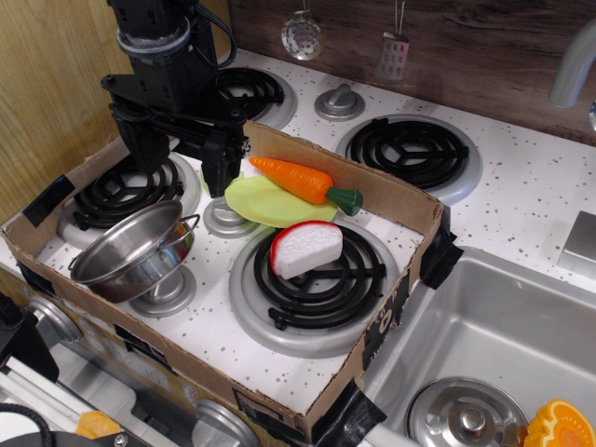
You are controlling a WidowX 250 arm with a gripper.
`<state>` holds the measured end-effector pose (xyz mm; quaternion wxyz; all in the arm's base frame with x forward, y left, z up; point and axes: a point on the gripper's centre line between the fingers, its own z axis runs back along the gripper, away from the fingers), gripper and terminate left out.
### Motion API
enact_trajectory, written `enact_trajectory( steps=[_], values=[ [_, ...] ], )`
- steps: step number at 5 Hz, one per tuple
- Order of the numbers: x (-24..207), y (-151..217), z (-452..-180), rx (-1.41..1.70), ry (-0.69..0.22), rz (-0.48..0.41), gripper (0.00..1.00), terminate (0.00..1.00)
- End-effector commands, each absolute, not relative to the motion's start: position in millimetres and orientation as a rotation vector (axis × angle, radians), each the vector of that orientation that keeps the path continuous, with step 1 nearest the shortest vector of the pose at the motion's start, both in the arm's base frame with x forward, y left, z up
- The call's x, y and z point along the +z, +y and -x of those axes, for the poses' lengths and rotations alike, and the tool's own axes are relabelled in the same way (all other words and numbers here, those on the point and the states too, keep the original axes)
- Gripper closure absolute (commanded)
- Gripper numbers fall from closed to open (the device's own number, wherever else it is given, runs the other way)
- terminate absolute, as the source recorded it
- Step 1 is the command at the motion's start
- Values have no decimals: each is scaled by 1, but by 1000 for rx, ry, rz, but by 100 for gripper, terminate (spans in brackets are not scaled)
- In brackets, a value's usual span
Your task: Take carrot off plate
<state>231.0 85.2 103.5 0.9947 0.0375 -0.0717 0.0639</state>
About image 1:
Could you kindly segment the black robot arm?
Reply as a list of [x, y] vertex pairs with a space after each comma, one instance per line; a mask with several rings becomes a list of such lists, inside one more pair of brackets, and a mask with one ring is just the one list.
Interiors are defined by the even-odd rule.
[[212, 27], [228, 25], [199, 1], [112, 1], [117, 43], [129, 57], [131, 74], [109, 74], [120, 137], [138, 167], [152, 173], [175, 151], [201, 163], [210, 195], [219, 197], [238, 176], [248, 139], [247, 116], [218, 89], [231, 47], [220, 63]]

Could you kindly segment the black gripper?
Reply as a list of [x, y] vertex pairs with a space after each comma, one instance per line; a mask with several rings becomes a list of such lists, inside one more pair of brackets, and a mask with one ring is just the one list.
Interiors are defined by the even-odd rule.
[[131, 74], [109, 74], [102, 88], [124, 144], [140, 170], [154, 173], [169, 156], [169, 139], [202, 162], [210, 196], [220, 197], [239, 175], [246, 115], [216, 86], [220, 69], [210, 40], [133, 49]]

